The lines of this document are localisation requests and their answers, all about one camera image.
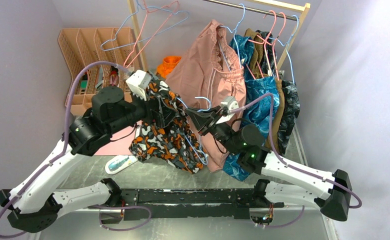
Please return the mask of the light blue wire hanger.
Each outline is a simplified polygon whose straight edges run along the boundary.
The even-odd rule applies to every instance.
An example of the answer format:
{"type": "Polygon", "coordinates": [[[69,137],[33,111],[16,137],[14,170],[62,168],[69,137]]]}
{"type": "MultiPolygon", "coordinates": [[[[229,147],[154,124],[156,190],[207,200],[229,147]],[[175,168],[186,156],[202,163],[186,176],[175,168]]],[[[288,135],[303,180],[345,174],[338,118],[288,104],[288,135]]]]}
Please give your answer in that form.
{"type": "MultiPolygon", "coordinates": [[[[207,105],[206,105],[207,108],[202,108],[202,109],[198,110],[198,112],[206,112],[207,110],[211,109],[212,102],[208,97],[196,96],[195,99],[204,99],[207,102],[207,105]]],[[[197,147],[197,150],[196,150],[196,155],[200,159],[201,163],[206,166],[209,162],[209,155],[207,153],[205,153],[205,151],[203,149],[202,137],[200,136],[199,133],[195,133],[195,131],[192,131],[192,132],[196,135],[196,139],[197,139],[198,144],[199,144],[199,146],[197,147]]]]}

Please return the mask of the orange camouflage shorts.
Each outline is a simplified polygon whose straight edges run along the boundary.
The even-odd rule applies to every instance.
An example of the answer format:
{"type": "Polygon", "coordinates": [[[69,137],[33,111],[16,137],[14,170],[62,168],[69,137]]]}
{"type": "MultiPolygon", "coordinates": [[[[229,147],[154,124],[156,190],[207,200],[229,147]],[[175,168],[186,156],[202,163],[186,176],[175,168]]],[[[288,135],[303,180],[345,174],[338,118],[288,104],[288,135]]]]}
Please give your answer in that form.
{"type": "Polygon", "coordinates": [[[208,162],[208,157],[190,128],[189,116],[180,96],[157,76],[152,78],[146,93],[151,100],[165,104],[173,119],[164,127],[143,120],[139,135],[129,146],[130,152],[140,162],[155,157],[177,169],[196,174],[208,162]]]}

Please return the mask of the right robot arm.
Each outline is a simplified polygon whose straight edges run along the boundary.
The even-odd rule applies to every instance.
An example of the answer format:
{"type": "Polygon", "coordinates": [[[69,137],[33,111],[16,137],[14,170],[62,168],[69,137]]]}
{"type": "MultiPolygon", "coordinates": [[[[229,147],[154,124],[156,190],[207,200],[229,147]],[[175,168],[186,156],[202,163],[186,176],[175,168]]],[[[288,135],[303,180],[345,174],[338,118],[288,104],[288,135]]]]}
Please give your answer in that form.
{"type": "Polygon", "coordinates": [[[217,106],[208,111],[190,107],[185,112],[197,132],[201,136],[210,135],[231,155],[236,155],[243,170],[290,183],[287,187],[270,181],[260,183],[260,189],[252,197],[258,207],[275,202],[293,203],[314,207],[336,221],[348,220],[354,193],[346,171],[322,171],[280,156],[264,146],[265,138],[254,124],[233,130],[227,123],[220,122],[227,111],[226,107],[217,106]]]}

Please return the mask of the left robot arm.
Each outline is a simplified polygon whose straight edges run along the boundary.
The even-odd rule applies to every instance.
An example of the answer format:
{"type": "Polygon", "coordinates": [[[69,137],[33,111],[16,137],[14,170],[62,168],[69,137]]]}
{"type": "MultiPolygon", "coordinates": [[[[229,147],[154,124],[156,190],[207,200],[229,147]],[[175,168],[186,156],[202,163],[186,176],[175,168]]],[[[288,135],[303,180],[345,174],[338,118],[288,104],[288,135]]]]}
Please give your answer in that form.
{"type": "Polygon", "coordinates": [[[111,178],[71,191],[58,185],[82,161],[109,144],[115,133],[143,121],[164,127],[176,115],[175,94],[164,83],[150,83],[131,93],[126,101],[121,88],[108,86],[95,94],[92,106],[67,125],[62,138],[40,166],[20,185],[0,190],[2,212],[21,233],[38,233],[58,218],[76,210],[100,206],[115,208],[122,190],[111,178]]]}

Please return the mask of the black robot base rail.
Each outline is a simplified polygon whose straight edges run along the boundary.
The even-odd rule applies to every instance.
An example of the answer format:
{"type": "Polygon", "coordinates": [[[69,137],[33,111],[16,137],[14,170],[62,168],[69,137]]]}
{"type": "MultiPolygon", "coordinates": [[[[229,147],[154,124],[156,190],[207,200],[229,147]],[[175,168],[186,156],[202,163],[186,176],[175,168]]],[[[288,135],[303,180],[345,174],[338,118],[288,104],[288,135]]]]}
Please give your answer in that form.
{"type": "Polygon", "coordinates": [[[253,188],[207,189],[136,189],[123,188],[121,194],[108,200],[106,207],[146,207],[125,211],[124,220],[166,218],[233,217],[250,219],[250,211],[284,207],[283,202],[271,202],[263,190],[253,188]]]}

